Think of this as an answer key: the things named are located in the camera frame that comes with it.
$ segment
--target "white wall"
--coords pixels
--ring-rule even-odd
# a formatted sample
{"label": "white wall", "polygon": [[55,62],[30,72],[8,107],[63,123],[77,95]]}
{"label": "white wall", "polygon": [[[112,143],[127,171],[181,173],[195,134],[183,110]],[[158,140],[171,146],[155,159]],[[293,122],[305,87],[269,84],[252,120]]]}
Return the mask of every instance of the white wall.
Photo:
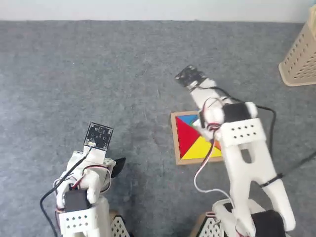
{"label": "white wall", "polygon": [[2,20],[303,22],[315,0],[0,0]]}

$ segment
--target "tangram puzzle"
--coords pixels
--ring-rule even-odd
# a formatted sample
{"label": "tangram puzzle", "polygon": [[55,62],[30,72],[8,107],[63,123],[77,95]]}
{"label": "tangram puzzle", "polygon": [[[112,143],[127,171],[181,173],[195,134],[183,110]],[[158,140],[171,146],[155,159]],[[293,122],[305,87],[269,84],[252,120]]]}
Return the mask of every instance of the tangram puzzle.
{"label": "tangram puzzle", "polygon": [[[176,164],[201,163],[211,143],[207,142],[193,127],[192,124],[198,119],[197,111],[171,113],[171,125],[173,133]],[[221,147],[215,141],[215,147],[209,161],[222,161]]]}

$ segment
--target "black circuit board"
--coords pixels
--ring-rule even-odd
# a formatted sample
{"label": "black circuit board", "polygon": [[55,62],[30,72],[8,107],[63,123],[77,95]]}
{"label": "black circuit board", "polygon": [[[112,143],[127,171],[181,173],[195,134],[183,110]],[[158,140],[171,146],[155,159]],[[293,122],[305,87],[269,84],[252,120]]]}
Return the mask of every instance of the black circuit board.
{"label": "black circuit board", "polygon": [[106,151],[109,147],[112,133],[113,128],[90,122],[87,135],[85,136],[84,145],[90,146],[89,142],[95,143],[94,148]]}
{"label": "black circuit board", "polygon": [[202,71],[198,71],[198,69],[193,65],[188,65],[185,69],[183,69],[178,75],[175,76],[176,80],[184,87],[187,87],[189,90],[193,90],[195,87],[199,86],[207,76]]}

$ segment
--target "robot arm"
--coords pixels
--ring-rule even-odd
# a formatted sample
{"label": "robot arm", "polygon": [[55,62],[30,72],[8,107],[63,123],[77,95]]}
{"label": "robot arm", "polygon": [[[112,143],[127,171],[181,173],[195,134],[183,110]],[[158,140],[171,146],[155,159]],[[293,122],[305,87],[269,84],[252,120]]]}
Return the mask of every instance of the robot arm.
{"label": "robot arm", "polygon": [[[215,90],[215,81],[208,79],[194,66],[186,67],[176,79],[189,90],[200,109],[199,119],[193,124],[195,129],[206,140],[216,138],[221,144],[233,200],[234,221],[226,226],[228,236],[236,236],[238,227],[243,234],[256,236],[253,210],[248,200],[250,183],[264,184],[277,176],[261,121],[257,118],[257,107],[252,102],[232,103],[230,98],[220,97]],[[216,129],[212,128],[212,124],[217,125]],[[242,157],[241,151],[246,149],[251,163],[246,163]],[[283,182],[277,179],[263,190],[272,201],[274,210],[282,217],[284,229],[293,230],[295,219]]]}
{"label": "robot arm", "polygon": [[100,194],[110,188],[111,178],[120,173],[125,163],[125,158],[105,158],[112,130],[90,123],[83,152],[73,152],[66,171],[54,182],[56,186],[64,179],[55,192],[56,219],[64,237],[111,236],[109,204]]}

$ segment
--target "beige plastic basket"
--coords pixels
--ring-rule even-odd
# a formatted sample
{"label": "beige plastic basket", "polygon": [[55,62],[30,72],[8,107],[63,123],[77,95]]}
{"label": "beige plastic basket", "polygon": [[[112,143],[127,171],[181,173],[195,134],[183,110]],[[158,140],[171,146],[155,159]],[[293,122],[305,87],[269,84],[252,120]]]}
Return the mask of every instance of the beige plastic basket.
{"label": "beige plastic basket", "polygon": [[289,86],[316,84],[316,36],[308,23],[278,68],[284,83]]}

